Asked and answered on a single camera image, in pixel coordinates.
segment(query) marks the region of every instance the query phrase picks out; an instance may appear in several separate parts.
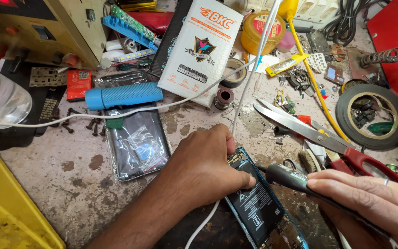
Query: black screwdriver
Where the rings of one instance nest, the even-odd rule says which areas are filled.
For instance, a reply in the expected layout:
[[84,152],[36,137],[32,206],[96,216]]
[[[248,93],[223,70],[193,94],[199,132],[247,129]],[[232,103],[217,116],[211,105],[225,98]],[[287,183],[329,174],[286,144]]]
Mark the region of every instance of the black screwdriver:
[[261,166],[256,166],[257,169],[265,173],[266,180],[269,184],[279,184],[284,187],[288,187],[290,189],[305,193],[307,195],[312,195],[316,198],[321,199],[322,201],[325,201],[326,203],[330,204],[333,207],[337,207],[341,210],[344,210],[348,214],[354,216],[358,220],[362,221],[365,225],[368,227],[372,228],[379,234],[383,235],[384,237],[388,238],[391,243],[395,243],[395,241],[391,238],[389,233],[387,233],[385,230],[381,229],[380,227],[374,225],[370,221],[368,221],[366,218],[361,216],[358,212],[345,207],[336,201],[334,201],[331,198],[328,198],[326,196],[320,195],[317,192],[312,191],[307,187],[307,176],[295,171],[289,167],[286,167],[284,165],[278,164],[278,163],[273,163],[268,168],[266,167],[261,167]]

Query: black screw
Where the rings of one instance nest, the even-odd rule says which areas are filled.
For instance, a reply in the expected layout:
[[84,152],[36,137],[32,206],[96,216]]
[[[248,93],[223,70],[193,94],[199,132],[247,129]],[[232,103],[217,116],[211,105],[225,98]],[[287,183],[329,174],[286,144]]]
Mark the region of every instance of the black screw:
[[90,123],[86,126],[86,128],[91,130],[94,123],[95,123],[95,118],[90,121]]
[[[102,112],[101,112],[101,111],[98,112],[98,116],[102,116]],[[100,118],[97,118],[97,119],[95,120],[95,122],[96,122],[97,124],[100,124],[100,123],[101,123],[101,119],[100,119]]]
[[70,129],[68,126],[66,126],[65,124],[62,125],[66,130],[69,131],[70,134],[72,134],[74,132],[73,129]]
[[101,136],[105,136],[105,125],[102,127],[102,131],[99,133]]
[[62,126],[64,126],[64,125],[69,125],[69,121],[70,121],[70,119],[67,119],[66,121],[64,121],[64,122],[62,123]]
[[94,135],[94,136],[98,135],[98,124],[95,124],[95,129],[94,129],[92,135]]
[[53,119],[59,119],[59,108],[56,108],[55,114],[52,117]]
[[74,113],[74,114],[81,114],[80,112],[73,110],[73,108],[71,108],[71,107],[69,108],[69,112]]

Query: white cable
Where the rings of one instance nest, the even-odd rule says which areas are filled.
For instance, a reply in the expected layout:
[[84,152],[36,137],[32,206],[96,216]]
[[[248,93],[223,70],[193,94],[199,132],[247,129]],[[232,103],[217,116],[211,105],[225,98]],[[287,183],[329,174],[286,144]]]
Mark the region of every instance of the white cable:
[[55,120],[55,121],[52,121],[52,122],[48,122],[48,123],[44,123],[44,124],[11,124],[11,123],[0,123],[0,125],[2,125],[2,126],[14,126],[14,127],[38,128],[38,127],[44,127],[44,126],[54,125],[54,124],[56,124],[56,123],[59,123],[59,122],[65,121],[65,120],[67,120],[67,119],[69,119],[69,118],[77,117],[77,116],[80,116],[80,117],[90,117],[90,118],[113,119],[113,118],[125,117],[125,116],[131,115],[131,114],[136,113],[136,112],[149,111],[149,110],[156,110],[156,109],[166,108],[166,107],[170,107],[170,106],[173,106],[173,105],[178,105],[178,104],[184,103],[184,102],[186,102],[186,101],[188,101],[188,100],[191,100],[191,99],[194,99],[194,98],[196,98],[196,97],[201,96],[202,94],[206,93],[208,90],[210,90],[211,88],[213,88],[213,86],[215,86],[215,85],[218,84],[219,82],[221,82],[221,81],[223,81],[224,79],[226,79],[226,78],[228,78],[228,77],[234,75],[236,72],[238,72],[238,71],[240,71],[240,70],[246,68],[247,66],[251,65],[253,62],[254,62],[254,61],[248,62],[247,64],[245,64],[245,65],[239,67],[238,69],[234,70],[233,72],[231,72],[231,73],[229,73],[229,74],[223,76],[223,77],[220,78],[218,81],[214,82],[211,86],[207,87],[205,90],[203,90],[201,93],[199,93],[197,96],[188,97],[188,98],[183,99],[183,100],[181,100],[181,101],[174,102],[174,103],[167,104],[167,105],[160,105],[160,106],[153,106],[153,107],[140,108],[140,109],[136,109],[136,110],[133,110],[133,111],[129,111],[129,112],[127,112],[127,113],[123,113],[123,114],[117,115],[117,116],[98,116],[98,115],[90,115],[90,114],[73,114],[73,115],[70,115],[70,116],[66,116],[66,117],[64,117],[64,118],[62,118],[62,119],[58,119],[58,120]]
[[[267,21],[266,21],[266,23],[265,23],[265,25],[263,27],[262,36],[260,37],[260,42],[259,42],[259,44],[262,44],[262,45],[259,46],[259,48],[257,49],[256,59],[252,60],[252,62],[255,62],[255,63],[253,65],[253,69],[251,71],[250,77],[248,78],[248,81],[247,81],[247,83],[245,85],[244,91],[242,92],[242,96],[240,97],[239,105],[238,105],[237,110],[236,110],[236,115],[234,116],[233,132],[232,132],[233,136],[235,136],[235,134],[236,134],[236,122],[237,122],[237,116],[239,116],[240,107],[242,106],[242,102],[243,102],[243,99],[244,99],[244,97],[246,95],[246,92],[247,92],[247,89],[249,87],[250,81],[251,81],[251,79],[252,79],[252,77],[254,75],[254,72],[256,71],[256,66],[257,66],[257,63],[258,63],[258,61],[260,59],[260,54],[262,53],[262,50],[265,47],[265,44],[266,44],[266,42],[268,40],[268,36],[265,37],[265,34],[268,31],[268,35],[269,35],[269,33],[271,31],[271,28],[272,28],[272,26],[274,24],[274,22],[271,22],[271,19],[272,19],[272,17],[274,17],[274,18],[276,17],[277,11],[279,9],[279,4],[280,4],[280,0],[275,0],[274,1],[273,6],[271,7],[271,10],[270,10],[270,14],[268,15]],[[194,233],[191,235],[190,239],[187,242],[187,245],[185,246],[185,249],[189,249],[189,247],[190,247],[192,241],[194,240],[194,238],[196,237],[196,235],[202,230],[202,228],[213,217],[214,213],[216,212],[216,209],[219,206],[219,202],[220,202],[220,200],[215,203],[215,205],[214,205],[213,209],[211,210],[210,214],[207,216],[207,218],[205,218],[205,220],[199,225],[199,227],[196,229],[196,231],[194,231]]]

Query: scissors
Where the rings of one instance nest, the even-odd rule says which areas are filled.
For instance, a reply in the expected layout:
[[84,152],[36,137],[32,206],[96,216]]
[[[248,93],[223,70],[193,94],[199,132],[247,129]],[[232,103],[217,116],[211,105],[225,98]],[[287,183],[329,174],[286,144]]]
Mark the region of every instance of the scissors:
[[349,165],[358,174],[373,176],[363,168],[362,164],[363,162],[366,162],[376,167],[378,170],[388,176],[390,180],[398,183],[398,175],[395,172],[393,172],[390,168],[388,168],[380,161],[356,150],[356,147],[354,147],[354,145],[341,143],[338,140],[327,136],[326,134],[318,132],[311,126],[303,123],[293,116],[290,116],[288,113],[264,101],[263,99],[257,98],[257,100],[264,104],[266,107],[268,107],[267,109],[261,105],[254,103],[253,106],[258,112],[271,118],[275,122],[278,122],[279,124],[295,131],[296,133],[301,134],[307,139],[313,141],[314,143],[320,144],[328,150],[331,150],[327,151],[327,154],[332,159],[332,162],[330,162],[329,164],[333,169],[348,173],[350,175],[354,175],[350,168],[346,165],[346,163],[338,155],[336,155],[336,153],[339,153],[344,155],[343,158],[349,162]]

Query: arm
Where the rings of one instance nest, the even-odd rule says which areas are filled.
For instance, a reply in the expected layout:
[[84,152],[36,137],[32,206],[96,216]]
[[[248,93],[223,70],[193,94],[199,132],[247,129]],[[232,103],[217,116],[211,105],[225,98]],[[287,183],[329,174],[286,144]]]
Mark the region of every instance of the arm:
[[[354,177],[335,170],[308,174],[308,188],[357,211],[390,233],[398,243],[398,183],[377,177]],[[316,198],[353,249],[392,248],[379,235],[368,231],[360,221]]]
[[253,177],[227,164],[227,154],[235,149],[223,124],[191,133],[141,195],[88,248],[151,248],[191,210],[252,187]]

